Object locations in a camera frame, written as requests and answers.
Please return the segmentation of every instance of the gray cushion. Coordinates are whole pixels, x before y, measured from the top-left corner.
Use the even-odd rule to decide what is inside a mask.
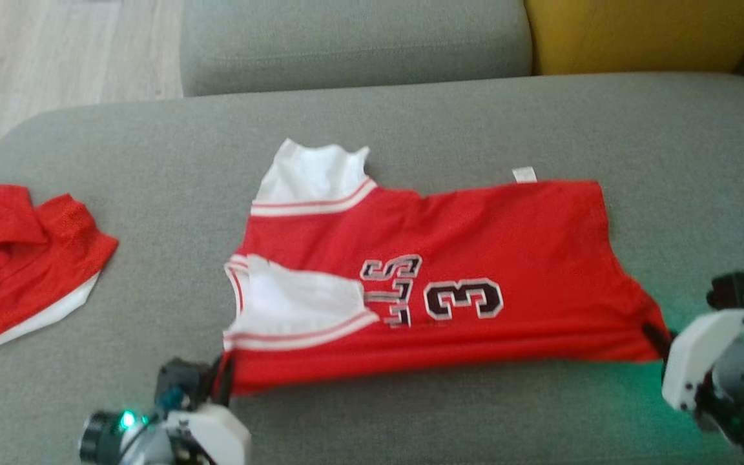
[[[522,0],[192,0],[187,96],[526,76]]]
[[[210,360],[233,317],[222,263],[284,138],[369,145],[422,194],[596,179],[625,269],[682,327],[744,268],[744,79],[526,77],[236,94],[51,112],[0,143],[0,183],[70,192],[120,246],[90,300],[0,348],[0,463],[75,462],[93,409],[149,406],[160,363]],[[254,463],[733,463],[665,405],[659,363],[525,362],[238,399]]]

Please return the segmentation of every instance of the basketball jersey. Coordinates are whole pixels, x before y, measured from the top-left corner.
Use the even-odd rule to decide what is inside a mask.
[[[561,358],[647,362],[659,307],[620,267],[592,181],[422,197],[369,153],[287,140],[225,264],[233,391],[388,371]]]

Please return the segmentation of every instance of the green light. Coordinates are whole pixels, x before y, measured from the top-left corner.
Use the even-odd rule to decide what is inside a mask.
[[[133,412],[129,412],[128,410],[122,412],[122,416],[119,418],[119,426],[122,427],[122,429],[129,429],[136,423],[136,416],[134,416]]]

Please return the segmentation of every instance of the light wood floor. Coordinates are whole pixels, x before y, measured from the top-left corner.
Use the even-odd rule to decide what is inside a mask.
[[[0,0],[0,137],[52,109],[180,98],[182,0]]]

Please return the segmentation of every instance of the white clothing tag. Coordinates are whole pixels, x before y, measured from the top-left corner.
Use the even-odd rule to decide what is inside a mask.
[[[514,168],[513,176],[516,178],[517,183],[534,183],[535,171],[532,167]]]

